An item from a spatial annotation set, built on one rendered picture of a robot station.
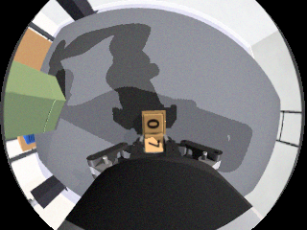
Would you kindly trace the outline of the tan rectangular tray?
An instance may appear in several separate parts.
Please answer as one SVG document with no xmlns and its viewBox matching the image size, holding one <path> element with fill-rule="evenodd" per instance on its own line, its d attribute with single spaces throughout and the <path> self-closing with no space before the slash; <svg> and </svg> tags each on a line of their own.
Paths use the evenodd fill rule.
<svg viewBox="0 0 307 230">
<path fill-rule="evenodd" d="M 142 127 L 143 127 L 143 135 L 144 133 L 144 125 L 143 125 L 143 115 L 147 113 L 161 113 L 163 115 L 163 133 L 166 134 L 166 112 L 165 110 L 153 110 L 153 111 L 142 111 Z"/>
</svg>

